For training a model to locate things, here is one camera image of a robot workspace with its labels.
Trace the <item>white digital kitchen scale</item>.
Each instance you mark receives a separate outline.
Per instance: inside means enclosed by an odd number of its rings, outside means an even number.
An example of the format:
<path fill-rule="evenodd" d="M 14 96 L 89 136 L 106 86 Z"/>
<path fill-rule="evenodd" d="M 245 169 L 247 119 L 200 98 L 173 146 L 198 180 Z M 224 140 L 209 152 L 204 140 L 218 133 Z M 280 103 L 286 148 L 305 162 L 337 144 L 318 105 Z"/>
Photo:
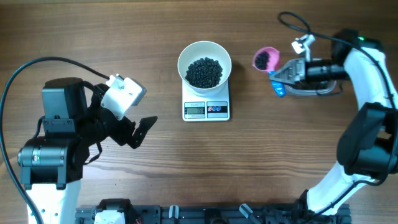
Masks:
<path fill-rule="evenodd" d="M 182 119 L 186 122 L 227 121 L 230 119 L 228 81 L 219 90 L 206 94 L 182 84 Z"/>

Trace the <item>clear plastic container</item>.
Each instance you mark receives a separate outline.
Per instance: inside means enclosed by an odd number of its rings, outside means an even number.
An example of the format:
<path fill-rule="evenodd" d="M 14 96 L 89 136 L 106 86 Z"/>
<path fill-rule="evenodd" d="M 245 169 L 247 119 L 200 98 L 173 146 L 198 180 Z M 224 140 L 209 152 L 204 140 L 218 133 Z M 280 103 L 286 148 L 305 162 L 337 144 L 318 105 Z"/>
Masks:
<path fill-rule="evenodd" d="M 337 86 L 337 81 L 321 83 L 300 83 L 299 85 L 284 85 L 285 91 L 292 96 L 317 96 L 330 94 Z"/>

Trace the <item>white bowl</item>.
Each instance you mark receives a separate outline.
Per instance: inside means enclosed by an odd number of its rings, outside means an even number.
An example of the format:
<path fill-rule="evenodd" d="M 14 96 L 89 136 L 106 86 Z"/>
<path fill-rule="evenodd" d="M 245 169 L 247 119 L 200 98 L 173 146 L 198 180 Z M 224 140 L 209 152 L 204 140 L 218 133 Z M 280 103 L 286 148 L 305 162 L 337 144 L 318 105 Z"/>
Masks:
<path fill-rule="evenodd" d="M 219 84 L 213 88 L 202 89 L 191 86 L 185 79 L 188 66 L 194 61 L 205 57 L 219 61 L 223 69 L 223 76 L 221 77 Z M 203 40 L 188 45 L 181 52 L 177 62 L 177 69 L 183 83 L 186 83 L 190 88 L 193 89 L 194 92 L 197 92 L 199 94 L 206 94 L 210 91 L 219 90 L 221 88 L 221 85 L 228 81 L 232 70 L 232 61 L 229 53 L 220 44 Z"/>

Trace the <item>black beans in scoop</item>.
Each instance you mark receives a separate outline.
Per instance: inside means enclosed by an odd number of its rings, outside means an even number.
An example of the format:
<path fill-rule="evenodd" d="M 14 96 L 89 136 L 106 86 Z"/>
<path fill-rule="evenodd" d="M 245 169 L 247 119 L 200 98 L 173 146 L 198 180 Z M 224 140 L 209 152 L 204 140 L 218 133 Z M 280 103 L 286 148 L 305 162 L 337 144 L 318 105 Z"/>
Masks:
<path fill-rule="evenodd" d="M 269 54 L 267 52 L 261 52 L 256 56 L 254 60 L 254 65 L 259 70 L 266 70 L 268 62 Z"/>

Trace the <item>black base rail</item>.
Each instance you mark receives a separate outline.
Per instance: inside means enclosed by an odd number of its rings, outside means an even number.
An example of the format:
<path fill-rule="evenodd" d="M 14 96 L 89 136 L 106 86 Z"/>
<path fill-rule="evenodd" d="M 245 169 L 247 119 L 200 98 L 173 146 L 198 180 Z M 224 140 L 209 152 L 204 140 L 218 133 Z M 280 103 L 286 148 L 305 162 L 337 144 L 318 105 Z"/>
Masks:
<path fill-rule="evenodd" d="M 342 205 L 335 215 L 314 217 L 297 203 L 262 206 L 179 207 L 131 205 L 129 199 L 104 199 L 76 210 L 75 223 L 337 223 L 350 224 L 351 211 Z"/>

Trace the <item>black beans in bowl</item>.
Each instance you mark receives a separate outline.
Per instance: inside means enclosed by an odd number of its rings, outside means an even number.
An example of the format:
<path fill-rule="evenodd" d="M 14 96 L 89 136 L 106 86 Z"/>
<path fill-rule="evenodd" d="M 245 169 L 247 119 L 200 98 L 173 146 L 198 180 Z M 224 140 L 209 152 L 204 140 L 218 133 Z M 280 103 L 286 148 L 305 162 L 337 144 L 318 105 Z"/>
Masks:
<path fill-rule="evenodd" d="M 213 88 L 219 84 L 222 71 L 219 61 L 208 57 L 200 58 L 188 66 L 185 79 L 197 88 Z"/>

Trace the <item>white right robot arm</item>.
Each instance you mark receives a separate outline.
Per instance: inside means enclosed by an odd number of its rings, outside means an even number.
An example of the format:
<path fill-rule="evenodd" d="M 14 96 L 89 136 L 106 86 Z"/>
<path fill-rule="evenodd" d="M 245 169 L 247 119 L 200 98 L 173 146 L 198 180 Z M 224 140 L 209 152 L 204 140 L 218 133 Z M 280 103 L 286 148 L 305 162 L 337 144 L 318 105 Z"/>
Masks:
<path fill-rule="evenodd" d="M 272 82 L 294 86 L 300 82 L 349 78 L 358 104 L 337 146 L 337 162 L 305 193 L 311 218 L 334 215 L 345 200 L 365 185 L 381 185 L 397 173 L 397 91 L 386 68 L 381 42 L 343 29 L 331 37 L 329 60 L 313 59 L 315 34 L 292 42 L 301 57 L 288 61 L 270 75 Z"/>

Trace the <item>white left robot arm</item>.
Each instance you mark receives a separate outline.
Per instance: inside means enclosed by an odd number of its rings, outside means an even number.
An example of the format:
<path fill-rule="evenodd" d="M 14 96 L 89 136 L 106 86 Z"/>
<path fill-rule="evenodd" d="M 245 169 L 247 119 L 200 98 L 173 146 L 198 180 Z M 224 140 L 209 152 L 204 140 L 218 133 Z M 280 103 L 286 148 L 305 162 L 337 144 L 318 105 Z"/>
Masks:
<path fill-rule="evenodd" d="M 44 223 L 74 223 L 83 167 L 98 156 L 90 146 L 111 138 L 138 148 L 157 117 L 135 123 L 127 110 L 139 104 L 146 89 L 131 78 L 111 76 L 92 85 L 81 78 L 47 81 L 42 89 L 44 116 L 18 153 L 21 182 Z"/>

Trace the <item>pink scoop with blue handle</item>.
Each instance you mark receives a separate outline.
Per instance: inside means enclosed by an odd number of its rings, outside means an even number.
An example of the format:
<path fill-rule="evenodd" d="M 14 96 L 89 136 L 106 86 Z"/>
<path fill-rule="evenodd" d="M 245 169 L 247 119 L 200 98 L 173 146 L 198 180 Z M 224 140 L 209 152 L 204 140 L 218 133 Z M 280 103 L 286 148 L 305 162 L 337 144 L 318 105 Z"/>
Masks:
<path fill-rule="evenodd" d="M 261 52 L 267 52 L 269 54 L 269 62 L 267 64 L 266 70 L 259 70 L 254 65 L 254 60 L 255 60 L 256 56 Z M 259 49 L 254 54 L 254 57 L 252 60 L 252 65 L 255 69 L 259 70 L 260 72 L 264 72 L 264 73 L 268 74 L 268 76 L 269 76 L 271 72 L 274 72 L 278 69 L 279 60 L 280 60 L 280 52 L 277 49 L 275 49 L 273 47 L 263 47 L 263 48 Z M 272 85 L 274 92 L 276 93 L 276 95 L 278 97 L 282 98 L 286 95 L 285 87 L 282 83 L 271 81 L 271 85 Z"/>

